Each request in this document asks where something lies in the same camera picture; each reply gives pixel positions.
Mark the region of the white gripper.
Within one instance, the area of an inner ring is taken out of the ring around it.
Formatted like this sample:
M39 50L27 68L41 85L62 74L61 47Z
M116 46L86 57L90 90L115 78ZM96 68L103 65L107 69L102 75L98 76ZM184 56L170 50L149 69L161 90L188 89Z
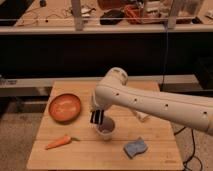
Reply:
M91 113L90 123L101 125L104 119L104 101L102 98L93 93L90 102Z

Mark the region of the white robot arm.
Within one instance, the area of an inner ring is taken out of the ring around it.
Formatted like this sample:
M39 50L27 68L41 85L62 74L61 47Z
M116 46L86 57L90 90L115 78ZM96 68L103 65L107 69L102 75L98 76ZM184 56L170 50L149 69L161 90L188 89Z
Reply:
M128 75L111 68L97 83L91 97L93 124L102 124L112 105L127 107L213 136L213 98L141 90L127 86Z

